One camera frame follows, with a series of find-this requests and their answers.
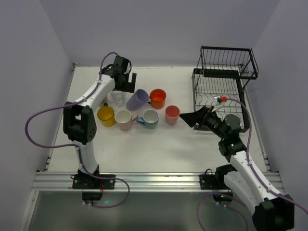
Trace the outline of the right control box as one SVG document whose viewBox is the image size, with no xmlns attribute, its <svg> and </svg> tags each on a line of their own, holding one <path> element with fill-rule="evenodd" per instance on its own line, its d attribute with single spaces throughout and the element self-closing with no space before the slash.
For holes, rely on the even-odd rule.
<svg viewBox="0 0 308 231">
<path fill-rule="evenodd" d="M 229 205 L 233 201 L 232 192 L 222 193 L 222 195 L 213 194 L 212 197 L 216 203 L 223 204 L 223 205 Z"/>
</svg>

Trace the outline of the orange mug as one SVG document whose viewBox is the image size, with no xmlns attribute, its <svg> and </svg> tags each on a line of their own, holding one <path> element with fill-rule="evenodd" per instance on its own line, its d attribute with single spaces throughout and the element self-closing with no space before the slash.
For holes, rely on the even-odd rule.
<svg viewBox="0 0 308 231">
<path fill-rule="evenodd" d="M 154 109 L 162 109 L 165 106 L 167 94 L 162 89 L 154 89 L 150 93 L 149 104 Z"/>
</svg>

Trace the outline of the blue mug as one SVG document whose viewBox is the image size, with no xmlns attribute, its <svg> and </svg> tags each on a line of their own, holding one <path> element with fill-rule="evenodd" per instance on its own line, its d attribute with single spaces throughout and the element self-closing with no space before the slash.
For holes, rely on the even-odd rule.
<svg viewBox="0 0 308 231">
<path fill-rule="evenodd" d="M 137 117 L 136 122 L 145 125 L 147 129 L 155 129 L 159 121 L 159 114 L 156 110 L 148 109 L 142 116 Z"/>
</svg>

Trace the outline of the lavender cup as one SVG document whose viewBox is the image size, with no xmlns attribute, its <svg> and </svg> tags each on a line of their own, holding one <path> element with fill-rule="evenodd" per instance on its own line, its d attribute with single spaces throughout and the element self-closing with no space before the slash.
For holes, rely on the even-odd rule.
<svg viewBox="0 0 308 231">
<path fill-rule="evenodd" d="M 143 89 L 138 89 L 135 93 L 131 96 L 131 98 L 126 103 L 126 108 L 129 111 L 136 111 L 141 108 L 143 105 L 148 103 L 149 95 Z"/>
</svg>

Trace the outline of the pink ceramic mug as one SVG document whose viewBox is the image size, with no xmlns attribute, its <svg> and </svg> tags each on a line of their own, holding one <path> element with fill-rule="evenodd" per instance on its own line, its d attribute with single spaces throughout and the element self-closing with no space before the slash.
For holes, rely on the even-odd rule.
<svg viewBox="0 0 308 231">
<path fill-rule="evenodd" d="M 132 114 L 126 109 L 122 109 L 116 112 L 115 121 L 118 124 L 120 130 L 127 131 L 132 127 L 133 122 L 138 118 L 138 114 Z"/>
</svg>

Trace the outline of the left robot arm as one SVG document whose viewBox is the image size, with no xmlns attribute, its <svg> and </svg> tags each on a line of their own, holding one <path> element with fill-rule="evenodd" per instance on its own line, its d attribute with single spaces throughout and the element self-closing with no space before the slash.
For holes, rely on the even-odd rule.
<svg viewBox="0 0 308 231">
<path fill-rule="evenodd" d="M 78 156 L 79 168 L 74 175 L 77 183 L 89 185 L 101 180 L 92 144 L 97 132 L 94 112 L 111 91 L 134 92 L 137 74 L 133 73 L 129 81 L 131 70 L 131 61 L 116 55 L 112 64 L 101 65 L 98 80 L 79 99 L 65 103 L 63 131 Z"/>
</svg>

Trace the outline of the yellow mug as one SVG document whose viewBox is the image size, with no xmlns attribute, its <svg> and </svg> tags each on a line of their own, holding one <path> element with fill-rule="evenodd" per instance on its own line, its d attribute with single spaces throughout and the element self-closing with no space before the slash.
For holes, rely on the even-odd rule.
<svg viewBox="0 0 308 231">
<path fill-rule="evenodd" d="M 105 127 L 112 127 L 116 123 L 115 112 L 107 103 L 98 110 L 97 117 Z"/>
</svg>

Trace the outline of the clear glass cup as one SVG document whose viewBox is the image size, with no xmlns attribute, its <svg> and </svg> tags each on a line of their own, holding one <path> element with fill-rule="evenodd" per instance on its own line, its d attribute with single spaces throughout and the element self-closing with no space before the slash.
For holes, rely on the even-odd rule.
<svg viewBox="0 0 308 231">
<path fill-rule="evenodd" d="M 111 98 L 117 107 L 123 107 L 126 105 L 126 93 L 123 91 L 111 91 Z"/>
</svg>

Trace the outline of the pink tumbler cup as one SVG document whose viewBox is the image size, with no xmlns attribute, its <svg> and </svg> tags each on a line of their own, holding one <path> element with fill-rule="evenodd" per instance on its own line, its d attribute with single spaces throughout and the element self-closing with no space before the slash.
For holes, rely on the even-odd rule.
<svg viewBox="0 0 308 231">
<path fill-rule="evenodd" d="M 170 105 L 165 109 L 165 120 L 168 125 L 176 124 L 180 115 L 180 109 L 175 105 Z"/>
</svg>

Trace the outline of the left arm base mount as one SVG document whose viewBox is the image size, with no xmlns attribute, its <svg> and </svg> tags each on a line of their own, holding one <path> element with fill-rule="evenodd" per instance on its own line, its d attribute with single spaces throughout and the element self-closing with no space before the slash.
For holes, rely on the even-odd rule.
<svg viewBox="0 0 308 231">
<path fill-rule="evenodd" d="M 73 189 L 113 190 L 115 187 L 115 180 L 99 180 L 83 173 L 71 175 L 70 178 L 73 180 Z"/>
</svg>

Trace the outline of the control box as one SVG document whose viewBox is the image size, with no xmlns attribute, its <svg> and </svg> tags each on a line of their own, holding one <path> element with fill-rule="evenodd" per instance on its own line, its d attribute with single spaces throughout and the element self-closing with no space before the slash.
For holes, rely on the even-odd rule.
<svg viewBox="0 0 308 231">
<path fill-rule="evenodd" d="M 88 205 L 97 204 L 103 196 L 102 192 L 83 192 L 82 201 Z"/>
<path fill-rule="evenodd" d="M 212 197 L 216 203 L 223 204 L 223 205 L 229 205 L 233 201 L 232 192 L 222 193 L 222 195 L 213 194 Z"/>
</svg>

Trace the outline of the aluminium mounting rail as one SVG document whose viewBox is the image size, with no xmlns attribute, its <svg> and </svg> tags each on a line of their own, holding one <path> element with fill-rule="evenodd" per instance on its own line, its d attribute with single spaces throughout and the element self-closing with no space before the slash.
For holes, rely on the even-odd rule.
<svg viewBox="0 0 308 231">
<path fill-rule="evenodd" d="M 31 190 L 72 192 L 73 172 L 38 172 Z M 125 180 L 131 192 L 200 192 L 200 173 L 115 173 Z"/>
</svg>

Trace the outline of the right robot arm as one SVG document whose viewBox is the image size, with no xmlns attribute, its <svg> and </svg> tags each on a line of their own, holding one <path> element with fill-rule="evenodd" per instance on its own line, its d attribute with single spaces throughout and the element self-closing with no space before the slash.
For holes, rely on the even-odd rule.
<svg viewBox="0 0 308 231">
<path fill-rule="evenodd" d="M 254 166 L 247 146 L 240 138 L 240 119 L 229 114 L 220 119 L 214 107 L 202 107 L 193 113 L 180 114 L 190 127 L 198 124 L 206 127 L 221 140 L 220 153 L 228 164 L 218 167 L 215 177 L 219 184 L 230 188 L 252 214 L 253 224 L 258 231 L 287 231 L 295 226 L 295 206 L 291 196 L 282 195 L 263 173 Z"/>
</svg>

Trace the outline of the left control box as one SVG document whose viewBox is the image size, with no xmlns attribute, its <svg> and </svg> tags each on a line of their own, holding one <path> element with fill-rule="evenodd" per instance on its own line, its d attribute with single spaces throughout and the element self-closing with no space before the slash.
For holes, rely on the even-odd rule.
<svg viewBox="0 0 308 231">
<path fill-rule="evenodd" d="M 103 196 L 102 192 L 83 192 L 82 201 L 88 205 L 97 204 Z"/>
</svg>

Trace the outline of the black dish rack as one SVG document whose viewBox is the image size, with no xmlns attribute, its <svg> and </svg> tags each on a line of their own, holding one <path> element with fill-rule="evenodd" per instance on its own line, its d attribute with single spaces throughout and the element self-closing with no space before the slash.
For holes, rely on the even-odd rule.
<svg viewBox="0 0 308 231">
<path fill-rule="evenodd" d="M 192 72 L 193 109 L 215 105 L 215 97 L 232 100 L 217 110 L 223 119 L 228 114 L 240 119 L 241 132 L 249 129 L 244 89 L 258 77 L 258 65 L 252 49 L 201 46 L 196 68 Z"/>
</svg>

